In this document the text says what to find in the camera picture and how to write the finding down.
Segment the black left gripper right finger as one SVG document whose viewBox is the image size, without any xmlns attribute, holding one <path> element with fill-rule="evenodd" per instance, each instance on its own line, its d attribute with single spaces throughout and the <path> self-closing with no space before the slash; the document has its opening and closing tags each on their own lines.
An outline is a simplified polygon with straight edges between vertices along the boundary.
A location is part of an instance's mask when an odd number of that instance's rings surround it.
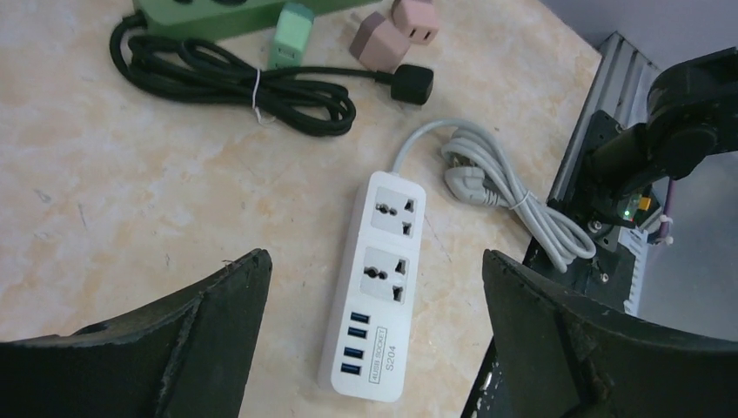
<svg viewBox="0 0 738 418">
<path fill-rule="evenodd" d="M 638 319 L 483 255 L 485 417 L 734 417 L 737 345 Z"/>
</svg>

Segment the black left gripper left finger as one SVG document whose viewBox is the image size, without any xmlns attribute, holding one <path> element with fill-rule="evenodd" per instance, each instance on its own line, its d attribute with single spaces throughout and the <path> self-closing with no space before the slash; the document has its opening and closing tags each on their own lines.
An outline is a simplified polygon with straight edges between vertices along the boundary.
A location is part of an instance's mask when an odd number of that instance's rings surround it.
<svg viewBox="0 0 738 418">
<path fill-rule="evenodd" d="M 255 249 L 68 336 L 1 346 L 4 417 L 235 417 L 272 276 Z"/>
</svg>

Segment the small white power strip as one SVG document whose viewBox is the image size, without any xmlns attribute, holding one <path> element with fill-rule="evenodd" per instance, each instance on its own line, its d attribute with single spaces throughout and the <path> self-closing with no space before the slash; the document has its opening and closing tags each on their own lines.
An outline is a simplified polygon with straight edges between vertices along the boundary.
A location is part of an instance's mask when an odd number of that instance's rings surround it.
<svg viewBox="0 0 738 418">
<path fill-rule="evenodd" d="M 397 173 L 359 187 L 327 321 L 319 386 L 395 402 L 403 393 L 426 192 Z"/>
</svg>

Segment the green power strip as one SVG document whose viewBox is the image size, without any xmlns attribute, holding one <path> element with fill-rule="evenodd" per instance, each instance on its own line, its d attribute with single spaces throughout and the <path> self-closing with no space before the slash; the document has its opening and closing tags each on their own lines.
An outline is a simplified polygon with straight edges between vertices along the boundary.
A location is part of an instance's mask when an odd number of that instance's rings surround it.
<svg viewBox="0 0 738 418">
<path fill-rule="evenodd" d="M 134 14 L 121 32 L 176 44 L 187 39 L 214 43 L 274 27 L 291 37 L 304 36 L 315 17 L 362 7 L 365 0 L 338 1 L 135 1 Z"/>
</svg>

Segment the green charger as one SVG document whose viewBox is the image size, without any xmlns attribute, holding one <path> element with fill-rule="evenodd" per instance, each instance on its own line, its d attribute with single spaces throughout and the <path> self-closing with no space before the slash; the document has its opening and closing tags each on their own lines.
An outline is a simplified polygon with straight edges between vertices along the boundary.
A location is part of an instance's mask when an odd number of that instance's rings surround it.
<svg viewBox="0 0 738 418">
<path fill-rule="evenodd" d="M 314 13 L 301 3 L 284 4 L 269 50 L 267 64 L 269 70 L 302 65 L 314 18 Z"/>
</svg>

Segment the pink charger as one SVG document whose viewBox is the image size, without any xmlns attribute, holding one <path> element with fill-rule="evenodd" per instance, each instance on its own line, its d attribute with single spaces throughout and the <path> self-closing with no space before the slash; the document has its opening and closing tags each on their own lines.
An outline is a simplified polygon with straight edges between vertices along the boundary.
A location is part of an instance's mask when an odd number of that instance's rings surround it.
<svg viewBox="0 0 738 418">
<path fill-rule="evenodd" d="M 348 48 L 351 55 L 370 71 L 394 72 L 409 51 L 410 41 L 377 11 L 365 17 L 352 12 L 350 17 L 358 25 Z"/>
<path fill-rule="evenodd" d="M 430 44 L 439 32 L 438 12 L 431 0 L 396 0 L 390 9 L 397 29 L 413 44 Z"/>
</svg>

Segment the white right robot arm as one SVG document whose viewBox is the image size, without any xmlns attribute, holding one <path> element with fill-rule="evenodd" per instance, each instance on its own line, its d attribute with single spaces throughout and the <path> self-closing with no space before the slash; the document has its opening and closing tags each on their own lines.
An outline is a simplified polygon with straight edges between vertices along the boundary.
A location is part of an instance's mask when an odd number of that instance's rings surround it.
<svg viewBox="0 0 738 418">
<path fill-rule="evenodd" d="M 737 49 L 662 72 L 647 95 L 647 121 L 590 152 L 586 168 L 611 199 L 669 177 L 687 177 L 705 157 L 737 149 Z"/>
</svg>

